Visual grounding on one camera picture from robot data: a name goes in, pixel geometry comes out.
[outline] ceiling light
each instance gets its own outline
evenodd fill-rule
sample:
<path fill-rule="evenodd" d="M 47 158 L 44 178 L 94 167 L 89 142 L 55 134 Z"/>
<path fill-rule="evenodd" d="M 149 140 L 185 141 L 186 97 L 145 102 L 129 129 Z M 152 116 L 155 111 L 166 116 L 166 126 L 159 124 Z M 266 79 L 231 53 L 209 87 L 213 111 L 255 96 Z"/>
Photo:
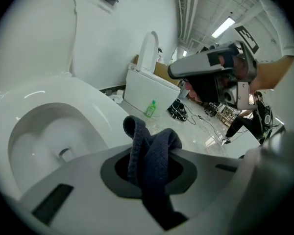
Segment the ceiling light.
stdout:
<path fill-rule="evenodd" d="M 282 122 L 280 119 L 278 119 L 277 117 L 275 117 L 275 119 L 284 125 L 284 122 Z"/>
<path fill-rule="evenodd" d="M 222 33 L 225 32 L 231 25 L 233 25 L 235 22 L 232 18 L 228 18 L 224 21 L 223 24 L 220 25 L 220 27 L 211 35 L 213 38 L 217 38 Z"/>

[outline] green soap bottle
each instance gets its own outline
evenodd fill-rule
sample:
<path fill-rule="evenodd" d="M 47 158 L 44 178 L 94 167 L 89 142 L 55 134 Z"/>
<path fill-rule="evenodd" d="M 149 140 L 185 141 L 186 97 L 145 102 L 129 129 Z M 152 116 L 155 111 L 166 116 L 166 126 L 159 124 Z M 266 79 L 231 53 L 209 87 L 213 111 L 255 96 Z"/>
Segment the green soap bottle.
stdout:
<path fill-rule="evenodd" d="M 147 108 L 147 110 L 146 110 L 146 112 L 145 112 L 145 116 L 147 117 L 147 118 L 149 118 L 149 117 L 151 117 L 152 116 L 152 114 L 154 113 L 154 111 L 156 110 L 156 101 L 155 100 L 153 100 L 152 101 L 152 104 L 150 104 L 149 106 L 148 106 L 148 108 Z"/>

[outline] cardboard box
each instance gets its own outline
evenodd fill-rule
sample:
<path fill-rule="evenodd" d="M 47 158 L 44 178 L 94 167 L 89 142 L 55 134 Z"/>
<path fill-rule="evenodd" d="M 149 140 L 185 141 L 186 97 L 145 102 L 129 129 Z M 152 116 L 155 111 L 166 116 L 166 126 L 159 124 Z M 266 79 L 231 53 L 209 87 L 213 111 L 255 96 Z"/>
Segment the cardboard box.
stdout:
<path fill-rule="evenodd" d="M 136 55 L 136 57 L 134 58 L 134 60 L 132 62 L 133 64 L 137 64 L 138 57 L 139 57 L 139 55 Z M 158 62 L 156 62 L 154 74 L 169 81 L 170 83 L 173 83 L 174 85 L 178 85 L 178 83 L 180 82 L 180 80 L 170 78 L 170 76 L 168 74 L 168 66 L 166 66 L 164 64 L 160 64 Z"/>

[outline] toilet bowl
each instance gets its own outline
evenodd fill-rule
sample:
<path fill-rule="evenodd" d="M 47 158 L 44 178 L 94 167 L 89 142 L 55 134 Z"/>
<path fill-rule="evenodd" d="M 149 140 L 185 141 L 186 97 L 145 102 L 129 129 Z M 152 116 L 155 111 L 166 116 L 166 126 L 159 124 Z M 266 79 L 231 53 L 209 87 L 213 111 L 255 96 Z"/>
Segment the toilet bowl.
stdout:
<path fill-rule="evenodd" d="M 129 144 L 128 114 L 72 77 L 75 0 L 15 0 L 0 22 L 0 190 L 19 199 L 71 160 Z"/>
<path fill-rule="evenodd" d="M 124 99 L 138 110 L 145 112 L 156 101 L 154 117 L 164 113 L 176 100 L 180 88 L 153 74 L 158 53 L 158 36 L 155 31 L 146 34 L 137 65 L 130 63 L 126 76 Z"/>

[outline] white sleeve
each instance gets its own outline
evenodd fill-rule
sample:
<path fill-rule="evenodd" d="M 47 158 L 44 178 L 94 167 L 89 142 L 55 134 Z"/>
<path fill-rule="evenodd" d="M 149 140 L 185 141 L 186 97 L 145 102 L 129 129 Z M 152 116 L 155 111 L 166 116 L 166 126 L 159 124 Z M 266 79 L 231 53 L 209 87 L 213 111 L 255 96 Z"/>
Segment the white sleeve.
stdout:
<path fill-rule="evenodd" d="M 259 0 L 278 33 L 282 56 L 294 56 L 294 30 L 284 12 L 272 0 Z"/>

